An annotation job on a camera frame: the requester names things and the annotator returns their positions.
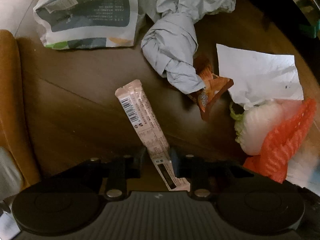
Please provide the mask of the orange snack wrapper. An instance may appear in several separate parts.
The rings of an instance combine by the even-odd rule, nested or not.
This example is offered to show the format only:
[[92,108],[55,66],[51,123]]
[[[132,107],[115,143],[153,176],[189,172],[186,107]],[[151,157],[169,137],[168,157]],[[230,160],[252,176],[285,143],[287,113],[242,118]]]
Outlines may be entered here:
[[208,121],[213,105],[224,92],[234,85],[234,82],[228,77],[214,74],[210,60],[204,55],[200,55],[194,60],[194,67],[205,87],[188,94],[188,97],[198,105],[202,120]]

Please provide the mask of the red foam net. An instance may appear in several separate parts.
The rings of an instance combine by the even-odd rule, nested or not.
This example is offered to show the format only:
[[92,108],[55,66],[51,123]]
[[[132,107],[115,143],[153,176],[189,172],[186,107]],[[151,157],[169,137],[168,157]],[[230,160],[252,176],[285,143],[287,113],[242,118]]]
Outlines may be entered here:
[[289,160],[297,153],[313,123],[317,109],[314,99],[305,100],[293,117],[282,121],[264,139],[258,155],[248,157],[244,167],[282,183]]

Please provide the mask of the grey paper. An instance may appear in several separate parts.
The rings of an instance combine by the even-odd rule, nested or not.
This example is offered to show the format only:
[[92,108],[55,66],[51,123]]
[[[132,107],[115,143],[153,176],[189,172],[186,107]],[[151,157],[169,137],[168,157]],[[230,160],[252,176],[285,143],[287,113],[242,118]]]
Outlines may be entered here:
[[194,25],[205,15],[230,13],[236,0],[145,0],[146,14],[154,22],[141,41],[152,68],[184,94],[202,90],[193,67],[198,44]]

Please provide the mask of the white green snack bag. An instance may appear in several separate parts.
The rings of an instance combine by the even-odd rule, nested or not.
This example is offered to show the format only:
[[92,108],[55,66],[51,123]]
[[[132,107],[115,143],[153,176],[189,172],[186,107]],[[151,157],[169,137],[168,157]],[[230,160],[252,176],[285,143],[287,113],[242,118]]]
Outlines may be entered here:
[[132,47],[144,24],[144,0],[39,0],[33,8],[44,47]]

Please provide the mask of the pink stick sachet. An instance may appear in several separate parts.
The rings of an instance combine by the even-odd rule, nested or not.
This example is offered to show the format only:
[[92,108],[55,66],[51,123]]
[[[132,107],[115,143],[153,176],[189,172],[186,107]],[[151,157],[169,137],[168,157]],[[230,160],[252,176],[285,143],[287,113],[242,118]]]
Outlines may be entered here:
[[151,161],[169,191],[189,191],[190,183],[177,178],[169,155],[169,143],[157,121],[140,80],[134,80],[115,92],[131,125],[147,148]]

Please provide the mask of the pink foam net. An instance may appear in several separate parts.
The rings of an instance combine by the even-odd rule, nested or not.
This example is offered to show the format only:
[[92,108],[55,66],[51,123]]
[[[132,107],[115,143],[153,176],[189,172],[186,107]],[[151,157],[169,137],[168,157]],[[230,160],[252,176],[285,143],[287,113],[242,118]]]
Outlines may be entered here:
[[280,100],[277,99],[276,102],[283,109],[283,118],[284,120],[288,120],[292,118],[299,110],[302,105],[302,101],[300,100]]

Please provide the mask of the white paper sheet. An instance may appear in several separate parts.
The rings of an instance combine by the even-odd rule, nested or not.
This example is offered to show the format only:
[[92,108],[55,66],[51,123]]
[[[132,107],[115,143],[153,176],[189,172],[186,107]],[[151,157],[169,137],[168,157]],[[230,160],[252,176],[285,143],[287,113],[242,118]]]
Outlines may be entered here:
[[234,103],[248,110],[269,100],[304,100],[294,55],[216,45],[219,74],[233,80]]

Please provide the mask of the white foam fruit net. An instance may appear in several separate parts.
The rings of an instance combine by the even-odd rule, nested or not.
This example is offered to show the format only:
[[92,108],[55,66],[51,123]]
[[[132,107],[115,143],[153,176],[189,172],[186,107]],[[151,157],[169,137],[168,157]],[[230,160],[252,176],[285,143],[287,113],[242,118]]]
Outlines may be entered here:
[[247,155],[258,155],[267,134],[284,119],[284,108],[276,102],[254,106],[241,114],[234,110],[231,103],[230,116],[235,120],[236,142]]

